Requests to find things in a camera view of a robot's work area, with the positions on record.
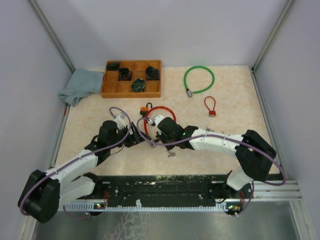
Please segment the red cable lock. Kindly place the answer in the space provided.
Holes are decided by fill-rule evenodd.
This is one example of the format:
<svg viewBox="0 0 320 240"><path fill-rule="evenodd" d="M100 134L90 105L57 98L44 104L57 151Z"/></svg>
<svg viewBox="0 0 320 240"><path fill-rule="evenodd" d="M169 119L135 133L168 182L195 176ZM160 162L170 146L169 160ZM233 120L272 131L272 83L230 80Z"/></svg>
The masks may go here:
<svg viewBox="0 0 320 240"><path fill-rule="evenodd" d="M152 104L149 102L149 103L147 103L147 105L146 105L146 107L144 108L144 110L146 110L146 113L144 113L144 114L142 114L141 113L141 115L145 118L144 119L144 122L143 122L143 126L144 126L144 132L145 132L145 134L149 137L149 132L148 132L148 129L147 129L147 124L149 123L149 115L150 115L150 113L152 113L152 112L154 112L154 111L156 111L156 110L165 110L165 111L167 111L167 112L169 112L170 114L171 114L171 116L172 116L172 120L174 121L174 122L176 122L176 115L174 114L174 112L170 109L170 108L168 108L168 107L166 107L166 106L154 106L154 107L152 107ZM155 116L154 118L152 118L151 120L153 121L153 120L155 120L155 124L157 125L157 124L159 124L160 123L160 121L162 121L163 119L165 118L165 116L163 116L163 115L157 115L157 116Z"/></svg>

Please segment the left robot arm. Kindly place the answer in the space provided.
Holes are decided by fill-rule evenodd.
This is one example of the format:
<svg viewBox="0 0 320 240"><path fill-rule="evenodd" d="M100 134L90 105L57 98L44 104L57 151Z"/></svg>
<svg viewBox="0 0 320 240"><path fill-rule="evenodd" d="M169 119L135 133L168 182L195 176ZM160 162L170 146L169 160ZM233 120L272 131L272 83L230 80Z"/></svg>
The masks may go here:
<svg viewBox="0 0 320 240"><path fill-rule="evenodd" d="M25 216L46 223L59 208L84 197L101 197L101 179L90 172L111 155L114 148L130 148L148 139L133 122L107 120L91 142L75 157L46 171L34 170L28 177L17 206Z"/></svg>

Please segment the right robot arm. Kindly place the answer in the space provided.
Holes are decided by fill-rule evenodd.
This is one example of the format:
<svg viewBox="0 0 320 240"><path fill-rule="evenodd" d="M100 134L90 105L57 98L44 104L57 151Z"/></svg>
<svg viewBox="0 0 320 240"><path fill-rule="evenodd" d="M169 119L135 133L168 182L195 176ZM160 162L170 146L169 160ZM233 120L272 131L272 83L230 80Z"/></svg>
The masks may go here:
<svg viewBox="0 0 320 240"><path fill-rule="evenodd" d="M266 181L272 166L268 157L274 160L277 155L273 147L254 130L230 135L192 125L183 128L172 118L162 115L157 115L154 122L158 129L156 137L166 144L168 151L174 147L206 150L238 160L240 166L231 171L223 185L223 192L229 198L235 198L243 186L252 181Z"/></svg>

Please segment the orange black padlock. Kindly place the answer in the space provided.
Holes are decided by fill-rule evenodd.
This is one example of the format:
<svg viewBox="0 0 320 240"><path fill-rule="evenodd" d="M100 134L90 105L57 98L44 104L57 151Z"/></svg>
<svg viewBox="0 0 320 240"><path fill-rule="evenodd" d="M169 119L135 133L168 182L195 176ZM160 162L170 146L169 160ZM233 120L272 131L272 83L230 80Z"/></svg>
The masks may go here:
<svg viewBox="0 0 320 240"><path fill-rule="evenodd" d="M147 115L148 111L151 110L152 108L153 108L153 104L151 102L148 102L146 104L146 106L142 106L140 108L140 112L139 113L140 113L140 115L142 117L145 117Z"/></svg>

